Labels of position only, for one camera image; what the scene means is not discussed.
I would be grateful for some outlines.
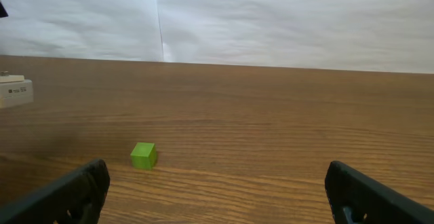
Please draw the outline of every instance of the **green block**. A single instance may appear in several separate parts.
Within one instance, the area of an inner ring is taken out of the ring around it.
[[[131,152],[131,161],[135,168],[152,170],[157,161],[155,143],[137,143]]]

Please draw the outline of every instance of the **cube top face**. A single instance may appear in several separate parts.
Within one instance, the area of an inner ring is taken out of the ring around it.
[[[134,150],[131,152],[131,156],[148,157],[154,147],[155,143],[137,143]]]

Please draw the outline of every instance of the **wooden table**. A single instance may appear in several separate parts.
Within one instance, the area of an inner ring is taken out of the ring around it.
[[[434,208],[434,75],[0,57],[0,205],[101,157],[100,223],[333,223],[340,160]],[[156,143],[153,171],[130,166]]]

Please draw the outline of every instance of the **white paper background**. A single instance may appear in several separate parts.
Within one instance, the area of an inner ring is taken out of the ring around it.
[[[158,0],[168,62],[434,73],[434,0]]]
[[[156,0],[1,0],[0,54],[162,61]]]

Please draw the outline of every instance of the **black object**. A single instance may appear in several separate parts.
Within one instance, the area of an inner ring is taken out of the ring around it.
[[[0,209],[0,224],[96,224],[109,190],[103,160],[94,160]]]
[[[325,191],[336,224],[433,224],[434,212],[334,161],[325,177]]]
[[[2,18],[2,17],[8,17],[8,15],[7,15],[5,8],[3,7],[3,5],[0,2],[0,18]]]

